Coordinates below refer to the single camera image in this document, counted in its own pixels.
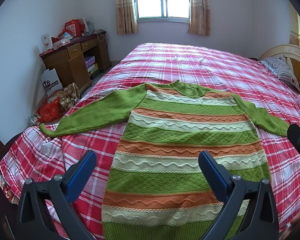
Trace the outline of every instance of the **window frame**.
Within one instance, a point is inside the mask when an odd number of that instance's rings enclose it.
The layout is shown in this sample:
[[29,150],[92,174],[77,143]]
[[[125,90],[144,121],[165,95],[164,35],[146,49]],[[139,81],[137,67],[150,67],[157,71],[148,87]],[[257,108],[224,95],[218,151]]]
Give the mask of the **window frame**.
[[154,22],[154,21],[170,21],[170,22],[183,22],[183,23],[189,23],[190,22],[190,0],[189,0],[189,17],[188,18],[182,18],[182,17],[169,17],[168,12],[168,0],[166,0],[166,12],[167,16],[164,16],[163,13],[163,0],[161,0],[161,11],[162,15],[158,17],[142,17],[139,18],[139,11],[138,11],[138,0],[134,0],[135,5],[135,13],[137,16],[137,22]]

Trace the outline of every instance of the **blue gripper pad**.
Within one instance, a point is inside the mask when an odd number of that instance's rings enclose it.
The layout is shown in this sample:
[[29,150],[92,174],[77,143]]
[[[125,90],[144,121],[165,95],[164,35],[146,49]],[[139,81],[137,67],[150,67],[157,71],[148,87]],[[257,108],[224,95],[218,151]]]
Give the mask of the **blue gripper pad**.
[[209,186],[215,194],[217,200],[227,203],[229,201],[228,182],[225,178],[230,179],[228,171],[214,160],[209,152],[199,153],[199,167],[204,174]]
[[84,186],[97,164],[97,155],[87,151],[77,164],[72,165],[65,173],[63,189],[65,198],[70,204],[79,198]]

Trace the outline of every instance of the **curtain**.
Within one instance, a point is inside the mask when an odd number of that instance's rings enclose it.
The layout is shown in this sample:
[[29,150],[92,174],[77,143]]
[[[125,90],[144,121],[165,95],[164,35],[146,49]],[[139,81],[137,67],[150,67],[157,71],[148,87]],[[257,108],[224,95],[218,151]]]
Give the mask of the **curtain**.
[[210,36],[209,0],[190,0],[189,33]]
[[137,33],[137,17],[134,0],[116,0],[117,33]]
[[300,16],[290,2],[289,10],[291,17],[291,33],[289,43],[300,47]]

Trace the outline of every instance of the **paper bag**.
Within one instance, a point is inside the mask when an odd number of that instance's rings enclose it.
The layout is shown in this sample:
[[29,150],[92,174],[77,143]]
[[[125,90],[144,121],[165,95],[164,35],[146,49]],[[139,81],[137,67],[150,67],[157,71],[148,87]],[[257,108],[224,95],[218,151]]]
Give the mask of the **paper bag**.
[[44,71],[43,74],[41,75],[41,82],[48,97],[51,96],[51,94],[54,91],[58,89],[62,89],[62,84],[58,78],[55,69],[52,70],[47,69],[46,71]]

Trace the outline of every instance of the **striped pillow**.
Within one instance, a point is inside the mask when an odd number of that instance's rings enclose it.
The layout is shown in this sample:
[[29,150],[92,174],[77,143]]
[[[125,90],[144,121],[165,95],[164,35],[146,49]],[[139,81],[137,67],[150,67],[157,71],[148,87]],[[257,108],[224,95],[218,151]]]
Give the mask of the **striped pillow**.
[[289,87],[296,88],[300,91],[298,80],[289,68],[283,54],[279,57],[267,57],[264,60],[274,69],[275,75],[281,82],[284,82]]

